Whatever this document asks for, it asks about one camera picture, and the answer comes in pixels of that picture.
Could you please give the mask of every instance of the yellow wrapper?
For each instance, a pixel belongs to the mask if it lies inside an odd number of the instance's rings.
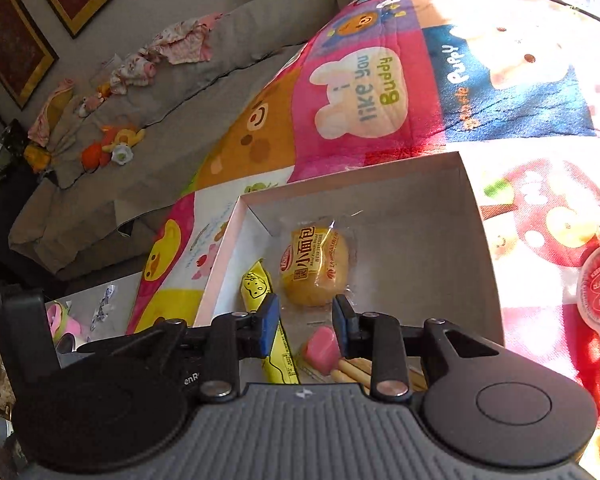
[[[253,264],[242,277],[240,286],[244,306],[249,312],[257,310],[268,292],[272,292],[271,279],[262,267],[262,260]],[[282,323],[278,322],[276,336],[273,339],[271,355],[262,360],[262,369],[270,383],[274,384],[299,384],[296,365],[286,342],[285,330]]]

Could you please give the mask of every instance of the cartoon print blanket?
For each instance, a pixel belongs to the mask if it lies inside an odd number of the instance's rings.
[[[520,0],[355,0],[244,110],[173,207],[129,332],[192,323],[240,194],[459,150],[482,207],[506,344],[584,384],[575,306],[598,247],[600,24]]]

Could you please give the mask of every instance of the white logo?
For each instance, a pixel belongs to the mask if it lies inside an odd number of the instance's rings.
[[[307,390],[303,388],[301,392],[296,392],[296,397],[300,397],[302,400],[305,400],[307,397],[311,397],[314,393],[311,390]]]

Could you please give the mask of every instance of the cardboard box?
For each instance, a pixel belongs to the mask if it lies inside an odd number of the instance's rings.
[[[240,279],[259,258],[265,259],[275,287],[291,227],[332,217],[336,227],[338,219],[346,219],[355,235],[356,265],[349,271],[349,282],[358,312],[384,312],[416,326],[429,317],[442,317],[503,344],[482,219],[456,152],[241,196],[195,326],[210,324],[219,314],[244,310]]]

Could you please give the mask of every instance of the wall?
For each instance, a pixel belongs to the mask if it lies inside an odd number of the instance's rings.
[[[76,81],[77,91],[88,92],[88,79],[114,53],[125,57],[170,23],[227,12],[248,0],[111,0],[75,40],[46,0],[22,1],[59,57],[23,111],[0,83],[0,115],[7,122],[18,119],[28,128],[65,77]]]

